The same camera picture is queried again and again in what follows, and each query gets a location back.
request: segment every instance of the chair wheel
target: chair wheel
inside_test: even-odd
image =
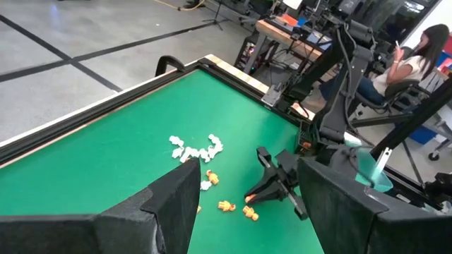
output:
[[[429,154],[429,159],[433,162],[439,159],[439,155],[434,156],[433,152]]]

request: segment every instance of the woman's hand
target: woman's hand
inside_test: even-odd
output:
[[[395,47],[395,50],[394,50],[394,61],[402,60],[404,52],[405,51],[403,49],[401,49],[400,47]]]

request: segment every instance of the metal frame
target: metal frame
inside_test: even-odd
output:
[[[159,66],[157,67],[157,69],[165,69],[161,65],[168,64],[171,63],[168,63],[167,61],[159,61]],[[6,142],[0,143],[0,145],[2,145],[0,147],[0,165],[13,161],[14,159],[22,155],[26,155],[27,153],[32,152],[33,150],[36,150],[37,148],[46,145],[47,143],[50,143],[57,138],[63,137],[67,133],[76,131],[83,125],[99,118],[102,115],[108,114],[115,109],[124,106],[125,104],[128,104],[135,99],[138,99],[139,97],[149,94],[150,92],[155,91],[163,86],[171,85],[171,82],[196,70],[205,71],[218,80],[221,80],[224,84],[229,85],[231,88],[241,92],[243,95],[252,99],[261,106],[271,110],[278,116],[281,116],[286,121],[289,121],[296,126],[300,125],[300,117],[302,116],[291,116],[275,107],[267,106],[264,102],[261,101],[261,98],[264,95],[262,91],[250,86],[245,81],[217,66],[214,62],[207,58],[202,58],[197,62],[191,63],[183,68],[180,68],[180,66],[176,67],[178,67],[176,71],[172,71],[171,73],[158,76],[146,83],[131,87],[128,90],[120,92],[116,95],[112,95],[111,97],[94,103],[84,109],[61,117],[57,121],[53,121],[40,128],[36,128],[31,132],[24,133],[22,135],[16,136],[16,138],[12,138],[10,140],[7,140]],[[401,133],[400,138],[405,139],[408,135],[409,132]],[[386,147],[391,148],[390,144],[388,144],[387,139],[385,139],[385,141],[381,142],[379,145],[377,145],[376,148],[374,148],[373,153],[378,152],[379,147],[381,146],[383,146],[384,149]],[[434,200],[430,200],[425,195],[420,184],[415,183],[407,176],[402,175],[400,172],[390,167],[385,167],[384,171],[393,182],[394,188],[397,191],[402,191],[403,195],[405,195],[407,198],[415,200],[417,202],[425,202],[435,208],[441,208],[439,204],[436,204]]]

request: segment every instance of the black metal stand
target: black metal stand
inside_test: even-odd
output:
[[[208,19],[208,20],[203,20],[203,22],[212,22],[214,25],[218,26],[218,28],[220,28],[220,30],[223,31],[223,28],[221,27],[220,23],[217,20],[217,17],[218,17],[218,14],[220,12],[220,8],[221,8],[222,4],[223,4],[223,0],[219,0],[217,12],[215,12],[215,17],[211,18],[211,19]]]

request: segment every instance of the white shirt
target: white shirt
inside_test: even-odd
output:
[[[424,65],[425,60],[422,56],[412,56],[409,59],[403,60],[398,64],[398,67],[404,66],[405,64],[410,65],[412,67],[411,74],[408,75],[404,80],[419,80],[424,77],[425,71],[422,71],[422,67]],[[388,83],[386,82],[386,79],[388,78],[388,73],[391,68],[387,69],[383,74],[376,77],[374,79],[374,87],[376,91],[384,96],[384,92],[386,91],[386,88],[388,88]]]

